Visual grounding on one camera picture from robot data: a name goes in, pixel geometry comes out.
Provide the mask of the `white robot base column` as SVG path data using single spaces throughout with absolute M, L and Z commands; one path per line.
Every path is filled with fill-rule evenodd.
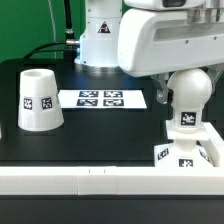
M 117 59 L 122 0 L 85 0 L 86 26 L 74 62 L 81 71 L 112 74 L 120 71 Z

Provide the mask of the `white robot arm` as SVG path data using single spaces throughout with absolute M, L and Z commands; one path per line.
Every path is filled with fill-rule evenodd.
M 209 67 L 224 71 L 224 0 L 125 0 L 118 64 L 133 77 L 152 76 L 165 104 L 171 72 Z

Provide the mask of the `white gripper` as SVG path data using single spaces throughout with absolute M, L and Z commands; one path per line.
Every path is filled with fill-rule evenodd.
M 166 72 L 208 66 L 207 87 L 213 94 L 224 74 L 224 15 L 215 23 L 190 24 L 185 10 L 130 9 L 120 24 L 118 64 L 134 77 L 152 75 L 161 104 L 173 100 Z

